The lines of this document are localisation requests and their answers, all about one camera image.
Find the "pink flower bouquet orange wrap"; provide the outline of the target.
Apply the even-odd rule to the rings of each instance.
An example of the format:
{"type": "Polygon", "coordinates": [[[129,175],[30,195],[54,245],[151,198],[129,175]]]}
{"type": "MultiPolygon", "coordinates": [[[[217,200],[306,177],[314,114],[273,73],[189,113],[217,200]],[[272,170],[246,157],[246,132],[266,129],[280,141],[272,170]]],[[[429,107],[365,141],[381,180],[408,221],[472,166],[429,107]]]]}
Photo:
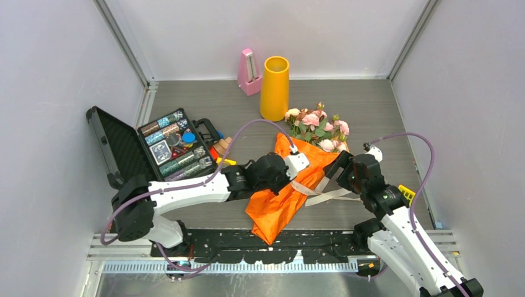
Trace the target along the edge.
{"type": "MultiPolygon", "coordinates": [[[[349,125],[336,114],[328,116],[321,102],[314,109],[289,109],[285,113],[285,122],[290,125],[289,136],[293,143],[310,163],[294,181],[314,190],[324,177],[324,167],[341,151],[348,149],[349,125]]],[[[246,208],[253,220],[252,233],[272,244],[306,200],[307,195],[294,189],[292,184],[278,194],[270,190],[253,194],[246,208]]]]}

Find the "cream ribbon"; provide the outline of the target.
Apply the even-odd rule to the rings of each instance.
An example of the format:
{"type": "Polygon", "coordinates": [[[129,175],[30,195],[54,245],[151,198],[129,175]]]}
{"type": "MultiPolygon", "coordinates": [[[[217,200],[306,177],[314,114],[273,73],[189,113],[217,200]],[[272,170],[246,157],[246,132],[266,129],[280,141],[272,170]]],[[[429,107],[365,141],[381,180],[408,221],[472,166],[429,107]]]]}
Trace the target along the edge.
{"type": "Polygon", "coordinates": [[[357,196],[348,197],[349,194],[354,193],[343,188],[325,192],[324,188],[329,184],[329,182],[330,179],[328,177],[323,177],[322,180],[313,190],[309,189],[308,187],[304,186],[303,184],[297,181],[292,181],[291,185],[296,192],[307,196],[306,201],[304,203],[305,207],[314,206],[323,202],[327,202],[329,200],[345,200],[353,202],[361,201],[360,198],[357,196]]]}

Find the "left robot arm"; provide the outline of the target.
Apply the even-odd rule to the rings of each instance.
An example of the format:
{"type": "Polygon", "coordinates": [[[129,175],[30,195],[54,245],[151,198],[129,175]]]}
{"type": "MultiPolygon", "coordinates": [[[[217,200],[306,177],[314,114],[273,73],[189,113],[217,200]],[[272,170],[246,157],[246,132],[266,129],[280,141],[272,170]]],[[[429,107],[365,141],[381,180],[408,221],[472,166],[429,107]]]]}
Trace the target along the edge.
{"type": "Polygon", "coordinates": [[[112,198],[109,221],[121,242],[146,238],[175,256],[183,256],[189,251],[190,240],[182,224],[167,220],[164,213],[198,204],[249,199],[259,191],[278,194],[307,166],[308,160],[301,153],[286,157],[269,153],[245,165],[230,165],[199,178],[158,182],[140,174],[112,198]]]}

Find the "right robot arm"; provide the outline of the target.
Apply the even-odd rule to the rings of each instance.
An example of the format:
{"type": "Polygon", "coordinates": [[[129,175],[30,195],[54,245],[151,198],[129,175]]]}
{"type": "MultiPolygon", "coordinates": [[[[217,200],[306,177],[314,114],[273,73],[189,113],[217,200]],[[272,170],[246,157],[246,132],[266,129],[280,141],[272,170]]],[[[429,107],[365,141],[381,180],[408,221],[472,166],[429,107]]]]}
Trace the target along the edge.
{"type": "Polygon", "coordinates": [[[343,151],[324,167],[324,173],[359,195],[374,215],[354,226],[354,248],[380,257],[414,296],[483,295],[479,281],[466,279],[455,268],[411,214],[402,192],[385,181],[378,157],[371,152],[353,156],[343,151]]]}

